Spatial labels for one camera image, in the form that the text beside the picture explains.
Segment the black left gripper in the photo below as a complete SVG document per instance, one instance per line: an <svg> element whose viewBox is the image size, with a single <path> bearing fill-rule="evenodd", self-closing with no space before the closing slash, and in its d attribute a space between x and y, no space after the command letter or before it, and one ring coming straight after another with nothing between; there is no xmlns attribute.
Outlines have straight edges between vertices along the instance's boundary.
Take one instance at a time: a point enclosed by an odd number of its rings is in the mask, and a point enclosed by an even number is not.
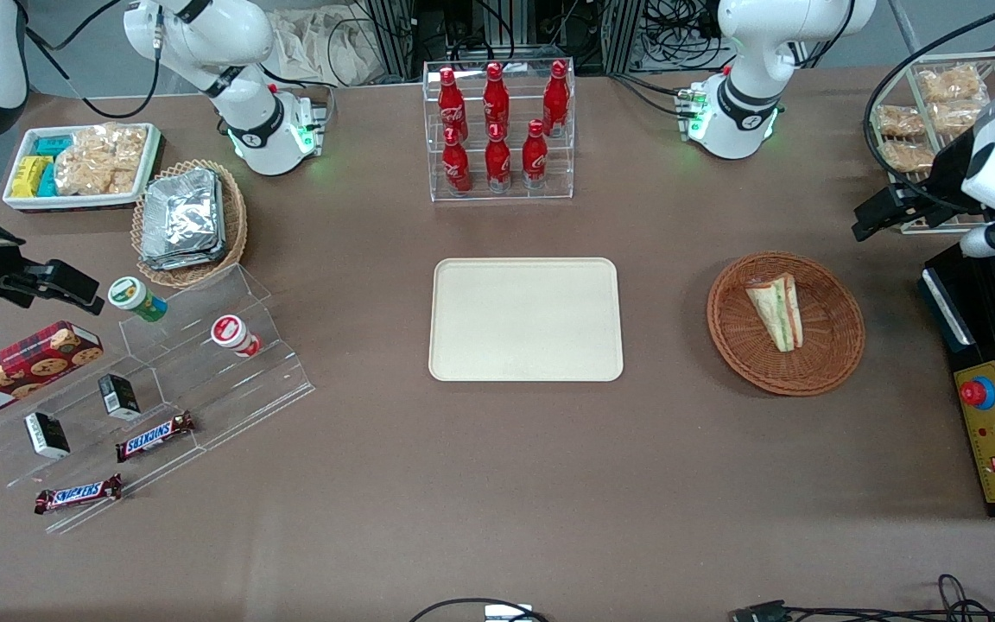
<svg viewBox="0 0 995 622"><path fill-rule="evenodd" d="M974 129L964 130L935 155L927 180L921 184L896 184L879 190L853 209L852 235L858 243L881 230L928 232L952 217L982 217L985 208L962 190L962 182L973 156ZM935 197L929 200L923 192Z"/></svg>

